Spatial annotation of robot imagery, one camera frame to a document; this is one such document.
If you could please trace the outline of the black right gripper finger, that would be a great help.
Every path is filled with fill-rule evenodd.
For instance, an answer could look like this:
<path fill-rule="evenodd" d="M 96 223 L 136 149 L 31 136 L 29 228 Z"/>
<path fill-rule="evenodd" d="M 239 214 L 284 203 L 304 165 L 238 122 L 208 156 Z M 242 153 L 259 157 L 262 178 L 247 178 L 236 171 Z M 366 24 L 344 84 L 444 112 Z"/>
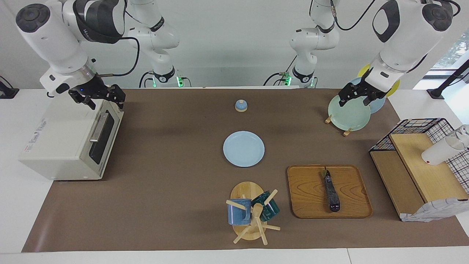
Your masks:
<path fill-rule="evenodd" d="M 75 94 L 75 102 L 77 104 L 84 104 L 84 105 L 87 105 L 88 107 L 90 107 L 92 110 L 95 110 L 96 109 L 96 104 L 94 103 L 94 101 L 89 97 L 89 96 L 85 96 L 83 97 L 82 95 L 80 94 Z"/>
<path fill-rule="evenodd" d="M 114 102 L 120 110 L 124 108 L 124 102 L 126 98 L 125 92 L 119 87 L 119 85 L 110 86 L 110 98 L 111 102 Z"/>

